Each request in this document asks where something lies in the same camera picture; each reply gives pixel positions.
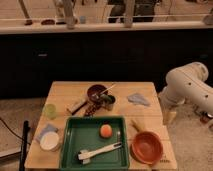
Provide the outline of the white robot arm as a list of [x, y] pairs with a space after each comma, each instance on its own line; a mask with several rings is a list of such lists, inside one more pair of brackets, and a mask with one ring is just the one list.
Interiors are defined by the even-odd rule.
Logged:
[[213, 87], [205, 83], [208, 76], [208, 68], [201, 62], [192, 62], [167, 73], [167, 85], [158, 95], [164, 125], [173, 121], [175, 108], [186, 99], [208, 114], [213, 114]]

